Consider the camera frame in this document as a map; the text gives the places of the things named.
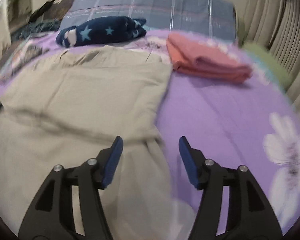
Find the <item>green pillow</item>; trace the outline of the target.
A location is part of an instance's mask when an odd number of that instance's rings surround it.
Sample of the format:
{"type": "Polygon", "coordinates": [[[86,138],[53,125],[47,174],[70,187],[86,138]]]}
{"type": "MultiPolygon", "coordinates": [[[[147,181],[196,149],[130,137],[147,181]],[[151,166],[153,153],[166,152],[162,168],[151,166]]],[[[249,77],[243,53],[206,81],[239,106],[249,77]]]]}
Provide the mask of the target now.
{"type": "Polygon", "coordinates": [[[258,69],[263,71],[266,78],[276,83],[282,90],[287,90],[292,81],[292,76],[279,64],[277,59],[264,46],[255,42],[245,42],[242,46],[253,61],[258,65],[258,69]]]}

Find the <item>blue plaid pillow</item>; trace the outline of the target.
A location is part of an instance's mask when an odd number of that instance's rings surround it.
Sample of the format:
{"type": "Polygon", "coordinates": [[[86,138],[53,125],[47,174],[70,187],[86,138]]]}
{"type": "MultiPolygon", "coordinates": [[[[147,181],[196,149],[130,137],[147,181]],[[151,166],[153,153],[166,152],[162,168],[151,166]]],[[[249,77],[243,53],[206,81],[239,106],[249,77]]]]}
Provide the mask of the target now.
{"type": "Polygon", "coordinates": [[[145,18],[148,30],[190,31],[229,42],[237,37],[235,8],[225,0],[74,0],[60,28],[104,16],[145,18]]]}

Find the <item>folded pink garment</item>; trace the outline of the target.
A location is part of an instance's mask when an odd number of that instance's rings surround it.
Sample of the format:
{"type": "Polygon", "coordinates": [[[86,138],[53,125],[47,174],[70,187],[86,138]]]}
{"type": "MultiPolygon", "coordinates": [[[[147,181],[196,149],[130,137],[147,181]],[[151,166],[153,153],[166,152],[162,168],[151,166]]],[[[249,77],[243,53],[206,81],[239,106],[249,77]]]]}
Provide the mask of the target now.
{"type": "Polygon", "coordinates": [[[228,45],[213,40],[199,42],[171,33],[166,47],[173,69],[182,74],[240,84],[253,73],[251,65],[230,51],[228,45]]]}

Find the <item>teal knitted blanket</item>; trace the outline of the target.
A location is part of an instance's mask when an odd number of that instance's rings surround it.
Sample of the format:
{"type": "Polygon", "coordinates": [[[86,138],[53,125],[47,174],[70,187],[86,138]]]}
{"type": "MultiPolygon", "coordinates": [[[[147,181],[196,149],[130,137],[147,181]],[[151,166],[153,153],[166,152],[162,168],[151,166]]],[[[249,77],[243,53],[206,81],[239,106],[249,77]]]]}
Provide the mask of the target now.
{"type": "Polygon", "coordinates": [[[12,42],[17,40],[25,40],[31,34],[57,31],[61,25],[60,20],[46,20],[43,22],[28,23],[11,34],[12,42]]]}

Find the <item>beige pleated curtain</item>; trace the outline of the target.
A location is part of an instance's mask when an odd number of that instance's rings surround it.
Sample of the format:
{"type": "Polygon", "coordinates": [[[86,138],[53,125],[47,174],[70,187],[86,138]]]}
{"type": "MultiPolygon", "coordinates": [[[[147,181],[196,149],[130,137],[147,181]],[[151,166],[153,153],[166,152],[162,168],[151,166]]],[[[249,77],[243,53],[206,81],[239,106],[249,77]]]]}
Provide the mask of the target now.
{"type": "Polygon", "coordinates": [[[242,45],[264,46],[292,76],[284,93],[300,116],[300,0],[248,0],[240,31],[242,45]]]}

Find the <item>black bag on bed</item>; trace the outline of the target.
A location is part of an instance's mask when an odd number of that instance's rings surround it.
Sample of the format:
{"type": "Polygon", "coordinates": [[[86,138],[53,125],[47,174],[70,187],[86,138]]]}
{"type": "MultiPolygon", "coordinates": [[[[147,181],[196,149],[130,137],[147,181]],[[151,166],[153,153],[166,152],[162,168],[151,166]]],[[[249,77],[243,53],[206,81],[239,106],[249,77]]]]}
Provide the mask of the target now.
{"type": "Polygon", "coordinates": [[[38,23],[39,21],[43,22],[45,20],[45,13],[54,5],[55,1],[57,0],[47,1],[39,9],[34,11],[28,20],[28,24],[38,23]]]}

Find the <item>dark patterned pillow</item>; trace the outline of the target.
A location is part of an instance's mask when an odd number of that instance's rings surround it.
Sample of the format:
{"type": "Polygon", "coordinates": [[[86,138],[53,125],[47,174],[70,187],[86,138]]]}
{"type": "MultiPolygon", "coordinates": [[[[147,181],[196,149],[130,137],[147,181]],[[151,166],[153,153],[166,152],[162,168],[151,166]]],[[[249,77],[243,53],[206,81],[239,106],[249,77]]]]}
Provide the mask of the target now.
{"type": "Polygon", "coordinates": [[[61,21],[72,7],[74,0],[55,0],[51,7],[43,14],[43,20],[61,21]]]}

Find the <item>purple floral bedsheet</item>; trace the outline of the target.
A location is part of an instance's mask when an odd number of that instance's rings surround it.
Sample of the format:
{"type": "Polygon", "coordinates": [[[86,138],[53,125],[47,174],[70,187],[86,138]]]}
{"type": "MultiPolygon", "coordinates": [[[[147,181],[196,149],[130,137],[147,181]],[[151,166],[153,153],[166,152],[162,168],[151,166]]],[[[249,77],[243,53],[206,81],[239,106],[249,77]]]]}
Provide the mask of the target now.
{"type": "Polygon", "coordinates": [[[48,106],[65,124],[83,119],[97,142],[37,119],[0,111],[0,215],[13,232],[55,164],[73,167],[111,139],[125,144],[113,183],[101,198],[116,239],[183,239],[200,193],[190,184],[178,140],[219,164],[247,165],[268,197],[283,233],[300,216],[300,122],[277,85],[255,72],[242,85],[170,73],[162,96],[115,53],[100,54],[94,69],[80,66],[48,106]]]}

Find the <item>beige t-shirt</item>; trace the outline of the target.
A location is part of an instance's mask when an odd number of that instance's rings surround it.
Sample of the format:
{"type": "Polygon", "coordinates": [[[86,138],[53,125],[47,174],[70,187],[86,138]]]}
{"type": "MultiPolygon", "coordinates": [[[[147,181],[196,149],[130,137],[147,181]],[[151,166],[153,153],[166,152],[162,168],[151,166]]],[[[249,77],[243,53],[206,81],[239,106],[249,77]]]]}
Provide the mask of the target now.
{"type": "Polygon", "coordinates": [[[123,152],[101,192],[115,239],[187,239],[193,209],[172,196],[154,122],[172,66],[106,46],[23,69],[0,96],[0,216],[13,233],[52,168],[81,165],[116,137],[123,152]]]}

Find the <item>navy star fleece roll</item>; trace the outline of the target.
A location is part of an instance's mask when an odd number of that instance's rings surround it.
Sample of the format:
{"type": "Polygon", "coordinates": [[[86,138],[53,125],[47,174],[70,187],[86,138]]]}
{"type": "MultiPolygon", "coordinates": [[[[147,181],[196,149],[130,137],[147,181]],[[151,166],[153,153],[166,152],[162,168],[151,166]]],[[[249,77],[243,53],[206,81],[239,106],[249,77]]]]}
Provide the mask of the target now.
{"type": "Polygon", "coordinates": [[[69,48],[127,42],[147,34],[143,28],[146,22],[145,18],[127,16],[99,17],[62,29],[56,37],[56,43],[69,48]]]}

